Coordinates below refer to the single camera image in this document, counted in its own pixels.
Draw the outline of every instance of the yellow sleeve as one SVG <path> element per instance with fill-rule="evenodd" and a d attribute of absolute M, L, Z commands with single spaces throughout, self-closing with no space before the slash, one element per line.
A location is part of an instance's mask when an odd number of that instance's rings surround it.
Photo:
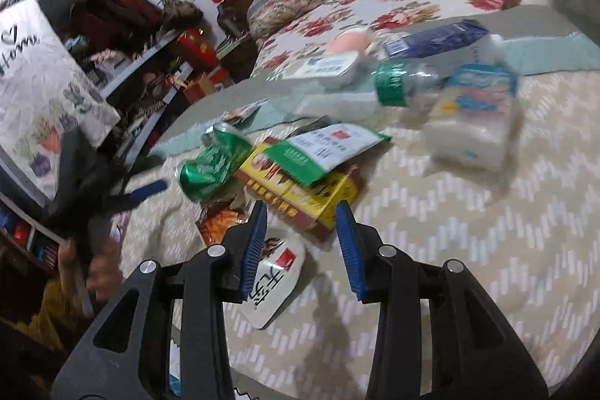
<path fill-rule="evenodd" d="M 81 325 L 75 308 L 62 294 L 58 279 L 46 283 L 40 312 L 31 318 L 31 322 L 13 324 L 17 330 L 52 351 L 70 349 L 83 332 Z M 66 341 L 71 344 L 65 344 L 65 336 L 71 339 Z"/>

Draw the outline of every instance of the white cloth banner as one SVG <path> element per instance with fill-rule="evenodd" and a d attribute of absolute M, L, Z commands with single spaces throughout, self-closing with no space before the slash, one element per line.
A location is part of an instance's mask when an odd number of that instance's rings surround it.
<path fill-rule="evenodd" d="M 80 124 L 98 147 L 118 120 L 36 0 L 0 12 L 0 146 L 42 193 L 56 194 L 66 130 Z"/>

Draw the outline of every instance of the pink round object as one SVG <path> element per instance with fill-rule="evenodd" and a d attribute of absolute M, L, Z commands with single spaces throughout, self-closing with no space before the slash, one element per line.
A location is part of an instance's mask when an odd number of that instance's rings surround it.
<path fill-rule="evenodd" d="M 366 28 L 350 28 L 335 38 L 327 53 L 342 53 L 345 51 L 359 51 L 364 53 L 373 42 L 371 31 Z"/>

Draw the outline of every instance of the red logo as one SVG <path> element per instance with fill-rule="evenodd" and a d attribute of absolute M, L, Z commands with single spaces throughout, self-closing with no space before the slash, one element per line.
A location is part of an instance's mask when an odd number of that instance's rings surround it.
<path fill-rule="evenodd" d="M 292 252 L 290 248 L 286 247 L 286 249 L 283 250 L 283 253 L 281 253 L 281 256 L 277 258 L 277 261 L 275 261 L 275 263 L 281 266 L 281 268 L 283 268 L 284 270 L 289 271 L 292 265 L 294 264 L 295 259 L 296 255 Z"/>
<path fill-rule="evenodd" d="M 339 130 L 331 133 L 331 135 L 334 138 L 337 138 L 337 139 L 348 139 L 348 138 L 350 138 L 350 135 L 346 131 L 344 131 L 343 129 L 339 129 Z"/>

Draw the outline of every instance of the hand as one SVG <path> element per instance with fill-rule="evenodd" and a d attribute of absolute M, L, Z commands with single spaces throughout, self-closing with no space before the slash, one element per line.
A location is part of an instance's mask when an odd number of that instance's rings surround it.
<path fill-rule="evenodd" d="M 58 271 L 61 277 L 62 292 L 76 305 L 79 303 L 77 289 L 73 274 L 73 267 L 77 259 L 77 249 L 72 241 L 62 243 L 58 249 Z M 94 256 L 89 264 L 89 276 L 86 286 L 89 291 L 95 292 L 98 301 L 106 301 L 112 297 L 123 281 L 123 274 L 119 270 L 121 251 L 119 243 L 107 239 L 100 255 Z"/>

